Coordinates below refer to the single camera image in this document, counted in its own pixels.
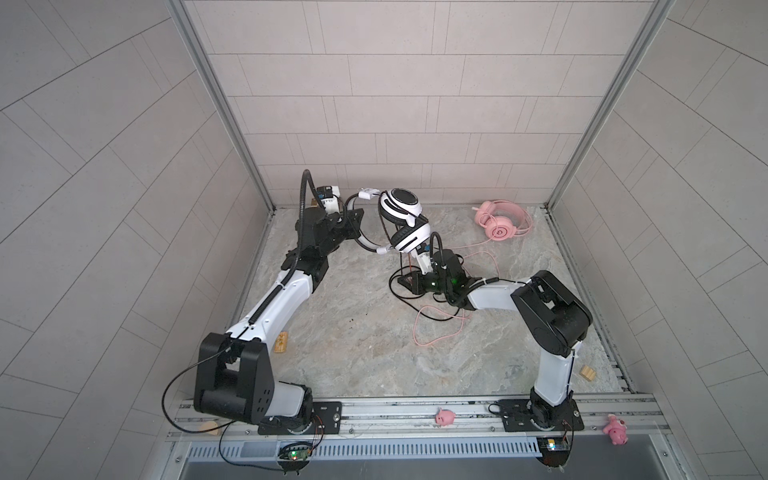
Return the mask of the white black headphones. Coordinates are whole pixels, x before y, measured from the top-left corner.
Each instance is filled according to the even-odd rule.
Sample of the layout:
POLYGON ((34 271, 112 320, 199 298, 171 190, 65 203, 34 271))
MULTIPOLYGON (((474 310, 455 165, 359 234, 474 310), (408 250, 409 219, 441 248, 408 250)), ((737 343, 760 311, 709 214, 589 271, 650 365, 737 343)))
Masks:
POLYGON ((432 230, 429 220, 423 215, 422 205, 418 197, 410 190, 393 188, 390 190, 361 189, 350 197, 345 206, 352 210, 356 199, 378 200, 378 214, 381 220, 393 224, 396 232, 388 237, 386 246, 379 245, 369 240, 363 232, 356 242, 365 250, 383 255, 391 250, 401 254, 409 254, 417 258, 425 250, 425 244, 429 242, 432 230))

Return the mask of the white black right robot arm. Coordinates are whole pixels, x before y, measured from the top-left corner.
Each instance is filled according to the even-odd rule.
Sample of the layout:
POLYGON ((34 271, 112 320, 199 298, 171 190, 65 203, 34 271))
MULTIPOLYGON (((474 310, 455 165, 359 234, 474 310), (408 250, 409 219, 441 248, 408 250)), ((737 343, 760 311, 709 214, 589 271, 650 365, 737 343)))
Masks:
POLYGON ((553 273, 540 270, 526 281, 471 277, 451 250, 429 252, 431 266, 403 267, 389 282, 411 292, 408 302, 427 294, 457 311, 507 310, 518 313, 540 347, 538 373, 526 402, 498 401, 489 411, 507 431, 584 429, 571 379, 577 353, 593 318, 587 307, 553 273))

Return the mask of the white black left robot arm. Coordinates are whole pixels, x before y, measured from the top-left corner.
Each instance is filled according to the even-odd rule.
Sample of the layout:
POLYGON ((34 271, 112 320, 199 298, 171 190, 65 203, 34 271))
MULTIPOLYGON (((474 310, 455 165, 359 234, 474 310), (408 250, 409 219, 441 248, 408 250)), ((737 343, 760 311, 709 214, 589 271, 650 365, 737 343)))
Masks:
POLYGON ((300 214, 298 245, 288 251, 272 289, 224 334, 211 333, 199 350, 193 405, 200 413, 257 425, 274 421, 297 431, 313 420, 311 389, 278 382, 270 352, 299 306, 324 278, 328 256, 360 237, 364 211, 328 214, 310 207, 300 214))

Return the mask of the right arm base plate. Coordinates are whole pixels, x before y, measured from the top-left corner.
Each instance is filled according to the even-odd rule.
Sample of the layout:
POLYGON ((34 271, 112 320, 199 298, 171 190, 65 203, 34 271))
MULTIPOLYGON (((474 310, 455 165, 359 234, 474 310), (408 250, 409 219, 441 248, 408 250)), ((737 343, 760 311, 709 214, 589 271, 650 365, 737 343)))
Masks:
POLYGON ((500 417, 506 432, 583 431, 581 413, 573 396, 558 406, 536 399, 502 399, 491 403, 488 412, 500 417))

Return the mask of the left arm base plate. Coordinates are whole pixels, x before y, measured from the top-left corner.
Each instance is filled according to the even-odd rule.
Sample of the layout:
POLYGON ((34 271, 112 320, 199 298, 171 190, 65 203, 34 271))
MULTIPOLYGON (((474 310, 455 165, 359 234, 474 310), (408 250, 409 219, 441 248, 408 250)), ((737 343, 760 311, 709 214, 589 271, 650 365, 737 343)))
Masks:
POLYGON ((311 435, 340 432, 343 404, 340 401, 314 402, 312 412, 299 417, 265 418, 258 425, 259 435, 311 435))

